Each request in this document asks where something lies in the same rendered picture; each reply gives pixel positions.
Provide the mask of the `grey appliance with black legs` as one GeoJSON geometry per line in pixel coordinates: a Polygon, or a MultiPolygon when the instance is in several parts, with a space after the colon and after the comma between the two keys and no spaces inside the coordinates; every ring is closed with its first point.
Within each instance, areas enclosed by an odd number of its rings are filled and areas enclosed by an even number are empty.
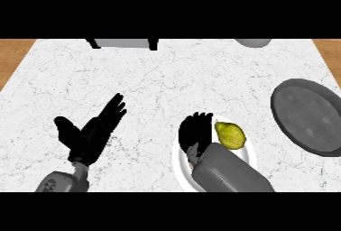
{"type": "Polygon", "coordinates": [[[90,47],[146,48],[156,50],[158,39],[87,39],[90,47]]]}

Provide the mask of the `yellow-green cupcake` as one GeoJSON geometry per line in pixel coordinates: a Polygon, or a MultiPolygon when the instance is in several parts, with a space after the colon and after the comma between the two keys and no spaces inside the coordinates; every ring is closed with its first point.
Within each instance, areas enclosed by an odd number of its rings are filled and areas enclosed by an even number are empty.
{"type": "Polygon", "coordinates": [[[230,150],[240,149],[246,142],[246,136],[240,127],[233,123],[217,122],[214,129],[221,145],[230,150]]]}

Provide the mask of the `white plate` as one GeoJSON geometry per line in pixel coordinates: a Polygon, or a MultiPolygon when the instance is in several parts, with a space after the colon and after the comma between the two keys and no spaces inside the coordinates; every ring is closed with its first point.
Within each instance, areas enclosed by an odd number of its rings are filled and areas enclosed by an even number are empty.
{"type": "MultiPolygon", "coordinates": [[[[231,153],[256,169],[256,155],[252,148],[252,142],[245,141],[240,149],[231,150],[231,153]]],[[[174,138],[172,150],[171,150],[171,164],[175,179],[180,183],[184,192],[203,192],[205,189],[200,188],[197,183],[192,179],[192,165],[186,158],[186,153],[178,144],[178,138],[174,138]]]]}

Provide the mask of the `grey round object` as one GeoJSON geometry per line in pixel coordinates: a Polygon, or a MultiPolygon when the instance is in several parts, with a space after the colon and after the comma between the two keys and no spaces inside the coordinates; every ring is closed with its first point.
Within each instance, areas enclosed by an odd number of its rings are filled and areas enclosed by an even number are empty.
{"type": "Polygon", "coordinates": [[[262,48],[268,45],[270,39],[237,39],[237,43],[248,48],[262,48]]]}

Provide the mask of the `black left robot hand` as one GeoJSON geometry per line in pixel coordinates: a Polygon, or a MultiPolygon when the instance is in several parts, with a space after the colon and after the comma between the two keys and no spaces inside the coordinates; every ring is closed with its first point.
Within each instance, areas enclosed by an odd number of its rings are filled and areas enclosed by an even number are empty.
{"type": "Polygon", "coordinates": [[[124,96],[116,93],[101,112],[94,116],[81,129],[63,117],[53,120],[59,132],[59,141],[69,148],[68,161],[90,166],[101,155],[112,132],[122,116],[127,114],[122,102],[124,96]]]}

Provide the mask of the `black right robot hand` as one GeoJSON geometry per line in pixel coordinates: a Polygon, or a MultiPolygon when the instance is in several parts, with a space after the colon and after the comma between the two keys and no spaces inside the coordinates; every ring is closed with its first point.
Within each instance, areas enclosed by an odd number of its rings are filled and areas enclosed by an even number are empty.
{"type": "Polygon", "coordinates": [[[196,112],[186,117],[180,124],[178,144],[184,152],[187,152],[187,149],[197,144],[196,157],[205,153],[211,144],[211,117],[212,113],[196,112]]]}

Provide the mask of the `dark grey pan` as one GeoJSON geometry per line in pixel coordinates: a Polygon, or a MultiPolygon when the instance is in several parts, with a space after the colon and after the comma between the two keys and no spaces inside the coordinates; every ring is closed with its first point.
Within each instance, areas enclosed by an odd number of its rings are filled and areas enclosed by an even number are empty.
{"type": "Polygon", "coordinates": [[[341,157],[341,96],[311,80],[287,79],[273,90],[270,109],[290,141],[321,157],[341,157]]]}

